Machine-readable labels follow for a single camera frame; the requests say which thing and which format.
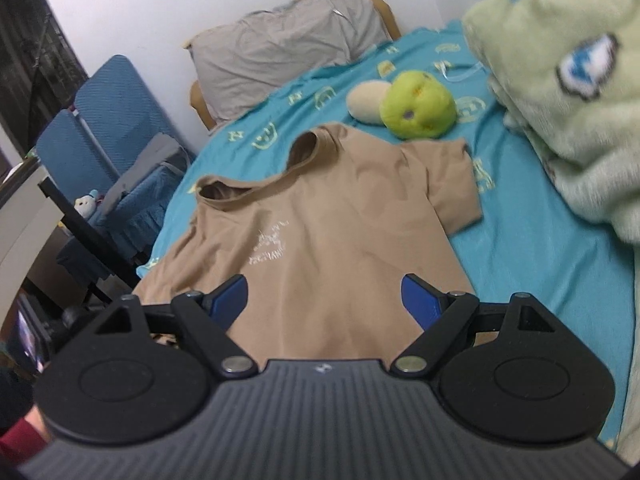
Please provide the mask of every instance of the blue fabric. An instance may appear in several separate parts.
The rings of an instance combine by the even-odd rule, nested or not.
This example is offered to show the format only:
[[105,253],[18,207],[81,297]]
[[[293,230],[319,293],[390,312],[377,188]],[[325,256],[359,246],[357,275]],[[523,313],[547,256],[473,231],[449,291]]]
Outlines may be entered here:
[[[156,241],[178,184],[179,176],[159,166],[107,216],[98,208],[88,222],[123,258],[130,260]],[[109,269],[75,237],[62,247],[56,261],[81,285],[105,280],[110,275]]]
[[71,203],[92,189],[106,193],[117,180],[69,110],[58,113],[44,129],[36,154]]
[[448,61],[456,76],[475,65],[459,22],[435,32],[417,29],[349,66],[311,71],[275,91],[247,115],[220,130],[194,161],[172,198],[143,276],[185,232],[194,211],[193,186],[205,174],[260,180],[284,169],[289,147],[303,131],[327,121],[352,124],[389,142],[383,127],[352,119],[345,97],[370,79],[392,80],[402,70],[427,70],[454,95],[458,124],[444,137],[465,137],[474,158],[484,219],[451,243],[483,301],[508,301],[532,292],[609,367],[616,398],[601,432],[617,437],[634,343],[632,253],[609,228],[573,215],[553,188],[530,144],[502,125],[500,108],[480,70],[446,81],[434,63]]
[[75,104],[120,174],[133,165],[155,134],[176,137],[173,126],[124,56],[113,56],[102,65],[79,89]]

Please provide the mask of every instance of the red sleeve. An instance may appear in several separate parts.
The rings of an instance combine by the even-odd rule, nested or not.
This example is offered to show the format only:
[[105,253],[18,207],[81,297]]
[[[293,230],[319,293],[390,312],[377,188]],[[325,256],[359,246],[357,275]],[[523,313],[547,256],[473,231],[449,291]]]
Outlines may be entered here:
[[33,426],[21,418],[0,438],[0,454],[11,465],[18,465],[36,455],[46,445]]

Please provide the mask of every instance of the green plush ball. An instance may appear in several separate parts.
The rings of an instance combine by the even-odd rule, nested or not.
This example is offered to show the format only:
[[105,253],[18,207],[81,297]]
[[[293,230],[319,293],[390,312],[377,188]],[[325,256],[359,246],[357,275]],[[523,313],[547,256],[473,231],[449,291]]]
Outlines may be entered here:
[[385,126],[401,139],[441,136],[458,117],[451,92],[420,70],[402,72],[380,105]]

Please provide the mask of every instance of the gray cloth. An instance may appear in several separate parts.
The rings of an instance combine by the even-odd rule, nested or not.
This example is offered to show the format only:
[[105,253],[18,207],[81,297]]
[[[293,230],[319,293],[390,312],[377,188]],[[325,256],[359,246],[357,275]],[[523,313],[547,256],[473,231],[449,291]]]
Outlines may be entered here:
[[349,63],[389,39],[371,0],[295,0],[205,30],[190,51],[204,99],[221,124],[308,70]]
[[190,164],[189,155],[184,148],[167,134],[156,134],[140,152],[133,166],[111,186],[100,204],[102,215],[112,211],[125,195],[129,194],[160,164],[180,176],[184,175]]

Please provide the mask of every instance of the t-shirt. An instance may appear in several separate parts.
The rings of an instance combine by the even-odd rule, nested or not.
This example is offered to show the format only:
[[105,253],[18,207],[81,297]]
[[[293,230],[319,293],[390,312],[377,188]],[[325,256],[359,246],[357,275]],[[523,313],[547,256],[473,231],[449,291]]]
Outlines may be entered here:
[[143,304],[210,292],[244,274],[228,335],[269,358],[381,358],[422,329],[402,306],[413,272],[472,292],[447,234],[482,213],[464,140],[390,144],[340,123],[302,133],[261,182],[204,176],[185,234],[140,281]]

